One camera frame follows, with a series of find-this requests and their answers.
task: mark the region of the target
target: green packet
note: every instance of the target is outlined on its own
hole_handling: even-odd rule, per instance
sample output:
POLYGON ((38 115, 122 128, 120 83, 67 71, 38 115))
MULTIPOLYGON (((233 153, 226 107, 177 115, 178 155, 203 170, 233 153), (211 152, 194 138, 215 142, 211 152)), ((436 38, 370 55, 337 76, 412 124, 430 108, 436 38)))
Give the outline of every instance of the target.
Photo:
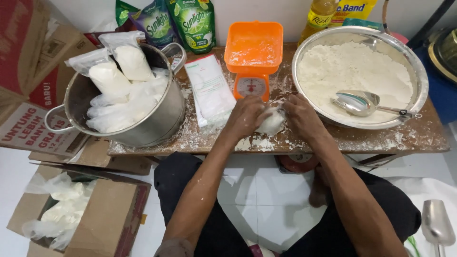
POLYGON ((210 0, 165 0, 184 48, 204 54, 216 46, 214 6, 210 0))
POLYGON ((128 19, 129 12, 138 12, 140 9, 129 5, 128 3, 124 3, 120 0, 116 0, 116 22, 117 25, 120 27, 122 26, 125 21, 128 19))
POLYGON ((367 21, 358 18, 346 18, 343 22, 343 26, 362 26, 381 31, 383 25, 381 23, 367 21))

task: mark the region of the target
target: cooking oil bottle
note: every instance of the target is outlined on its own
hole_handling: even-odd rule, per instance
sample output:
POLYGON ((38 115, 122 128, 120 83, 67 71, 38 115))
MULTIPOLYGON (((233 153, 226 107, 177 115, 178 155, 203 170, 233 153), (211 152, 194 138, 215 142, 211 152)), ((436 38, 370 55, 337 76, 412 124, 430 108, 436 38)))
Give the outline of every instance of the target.
POLYGON ((327 27, 332 20, 332 16, 336 12, 339 1, 340 0, 313 0, 311 8, 309 9, 306 27, 303 29, 302 36, 298 41, 299 46, 306 38, 327 27))

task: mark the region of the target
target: forearm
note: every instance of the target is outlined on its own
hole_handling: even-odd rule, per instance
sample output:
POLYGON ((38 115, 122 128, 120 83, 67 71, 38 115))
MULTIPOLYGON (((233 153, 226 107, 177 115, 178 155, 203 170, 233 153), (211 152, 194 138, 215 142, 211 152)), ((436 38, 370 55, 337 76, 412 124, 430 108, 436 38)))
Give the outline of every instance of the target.
POLYGON ((336 209, 359 256, 407 256, 402 243, 365 183, 327 134, 313 150, 329 181, 336 209))
POLYGON ((222 172, 235 143, 223 135, 216 140, 188 182, 165 230, 163 241, 185 238, 194 247, 216 201, 222 172))

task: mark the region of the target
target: knee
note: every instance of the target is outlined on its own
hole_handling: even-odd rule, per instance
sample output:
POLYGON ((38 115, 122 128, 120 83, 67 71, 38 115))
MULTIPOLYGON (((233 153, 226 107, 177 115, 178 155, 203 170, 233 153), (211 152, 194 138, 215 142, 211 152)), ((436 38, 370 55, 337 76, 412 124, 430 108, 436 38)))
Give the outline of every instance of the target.
POLYGON ((420 211, 403 191, 390 183, 371 185, 368 189, 384 210, 402 242, 417 232, 421 224, 420 211))
POLYGON ((154 170, 154 187, 157 191, 184 190, 189 180, 200 167, 202 160, 197 157, 175 152, 168 156, 154 170))

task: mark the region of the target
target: flour-covered hand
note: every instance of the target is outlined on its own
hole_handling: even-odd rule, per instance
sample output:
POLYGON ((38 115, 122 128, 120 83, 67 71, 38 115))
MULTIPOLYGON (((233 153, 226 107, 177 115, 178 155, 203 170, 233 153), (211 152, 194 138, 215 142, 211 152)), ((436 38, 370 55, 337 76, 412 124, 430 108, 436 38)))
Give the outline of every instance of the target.
POLYGON ((259 96, 246 96, 236 102, 227 124, 221 135, 227 136, 237 144, 242 138, 251 135, 262 122, 272 115, 264 112, 268 104, 264 103, 259 96))
POLYGON ((313 146, 319 139, 330 136, 314 108, 302 95, 289 95, 284 102, 287 125, 298 137, 313 146))

